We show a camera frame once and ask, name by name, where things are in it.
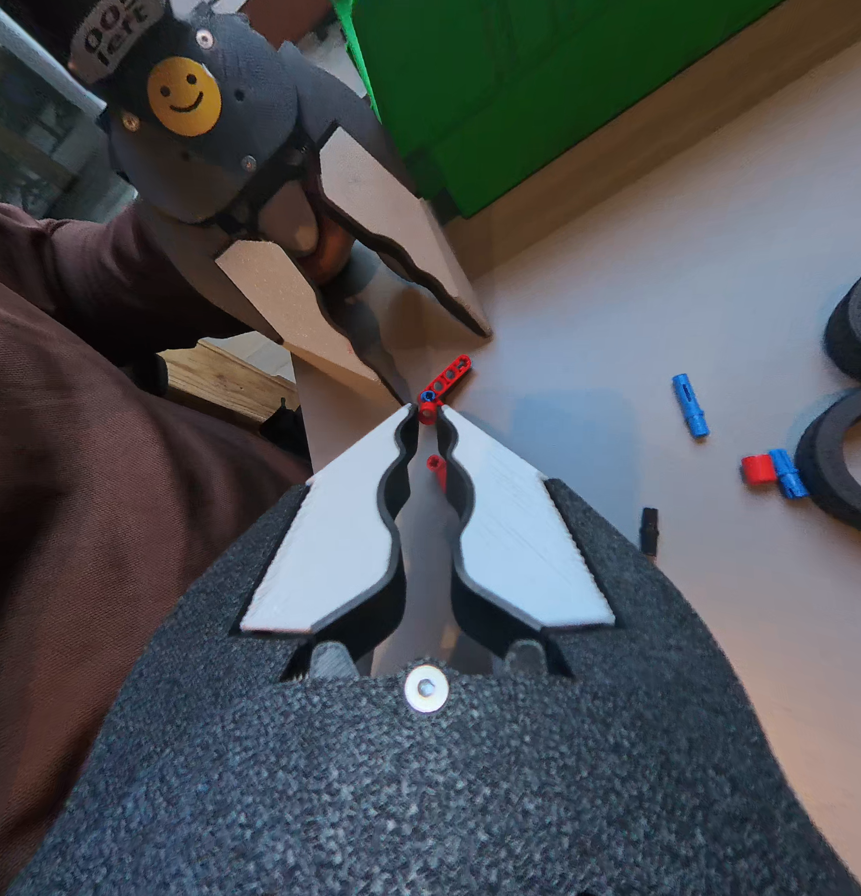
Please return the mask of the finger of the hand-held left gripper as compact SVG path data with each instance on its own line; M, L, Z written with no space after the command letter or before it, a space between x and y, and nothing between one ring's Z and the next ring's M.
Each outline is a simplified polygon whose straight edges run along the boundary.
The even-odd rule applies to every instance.
M318 190L329 215L358 241L394 262L481 338L492 327L425 200L415 196L347 130L337 126L318 153Z
M403 404L357 356L349 338L325 313L312 283L281 246L237 240L215 262L293 356L361 397Z

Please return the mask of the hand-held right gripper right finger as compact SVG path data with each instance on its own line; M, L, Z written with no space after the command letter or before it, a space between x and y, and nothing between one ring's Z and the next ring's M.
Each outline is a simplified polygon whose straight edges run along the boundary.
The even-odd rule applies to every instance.
M614 625L548 477L450 407L439 410L437 433L459 518L454 609L496 611L526 629Z

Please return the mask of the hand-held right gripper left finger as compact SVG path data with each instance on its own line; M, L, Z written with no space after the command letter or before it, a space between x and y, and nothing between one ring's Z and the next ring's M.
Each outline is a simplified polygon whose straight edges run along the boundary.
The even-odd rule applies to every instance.
M240 619L282 637L387 637L404 613L395 519L411 488L417 406L374 427L307 483L289 528Z

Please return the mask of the red angled beam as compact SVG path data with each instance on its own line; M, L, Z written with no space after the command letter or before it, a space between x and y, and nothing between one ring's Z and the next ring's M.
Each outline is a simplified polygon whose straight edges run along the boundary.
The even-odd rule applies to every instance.
M473 364L471 358L468 355L462 354L448 364L437 376L433 377L422 392L428 389L436 391L436 404L440 406L446 400L449 400L448 396L450 393L452 393L460 382L465 379L472 368Z

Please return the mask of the green plastic bin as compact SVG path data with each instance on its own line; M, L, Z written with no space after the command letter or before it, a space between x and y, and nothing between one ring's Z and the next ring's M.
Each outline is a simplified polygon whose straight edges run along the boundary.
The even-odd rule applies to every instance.
M333 2L419 196L469 218L777 1Z

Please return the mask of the person's left forearm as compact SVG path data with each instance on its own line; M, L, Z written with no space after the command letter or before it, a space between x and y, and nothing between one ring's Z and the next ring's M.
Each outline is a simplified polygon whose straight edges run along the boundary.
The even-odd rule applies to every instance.
M0 203L0 284L118 365L252 330L185 280L136 204L94 223Z

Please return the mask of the grey desk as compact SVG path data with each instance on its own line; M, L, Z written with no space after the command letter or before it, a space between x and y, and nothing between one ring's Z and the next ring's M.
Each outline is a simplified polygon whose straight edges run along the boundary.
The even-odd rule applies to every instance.
M861 40L482 276L485 345L376 258L343 293L413 390L468 353L466 418L633 542L659 510L660 569L861 881L861 532L739 473L854 388L822 333L861 276Z

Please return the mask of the person's left hand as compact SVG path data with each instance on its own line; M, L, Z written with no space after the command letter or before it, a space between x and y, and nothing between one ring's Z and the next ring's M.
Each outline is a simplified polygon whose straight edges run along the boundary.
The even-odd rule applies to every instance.
M355 238L332 217L317 212L318 241L315 249L302 255L298 263L318 287L335 279L349 263Z

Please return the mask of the person's black pants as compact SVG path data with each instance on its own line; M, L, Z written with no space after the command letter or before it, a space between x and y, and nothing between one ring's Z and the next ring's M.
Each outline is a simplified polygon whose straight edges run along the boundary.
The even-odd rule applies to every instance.
M258 433L283 452L312 467L308 435L302 416L302 407L291 409L282 406L263 422Z

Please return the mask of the person's brown sweater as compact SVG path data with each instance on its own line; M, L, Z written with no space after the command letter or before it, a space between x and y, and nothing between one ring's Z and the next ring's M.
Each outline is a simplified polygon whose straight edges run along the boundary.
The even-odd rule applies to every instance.
M305 473L254 434L141 391L148 354L247 328L155 296L76 333L0 282L0 894L78 780L178 599Z

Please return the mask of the black rubber toy tire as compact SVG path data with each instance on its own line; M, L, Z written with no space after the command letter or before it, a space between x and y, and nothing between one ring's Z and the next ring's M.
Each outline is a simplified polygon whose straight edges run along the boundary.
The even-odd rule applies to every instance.
M861 421L861 388L836 400L802 434L795 463L810 497L835 520L861 532L861 485L844 455L848 431Z
M861 383L861 277L828 318L824 348L838 369Z

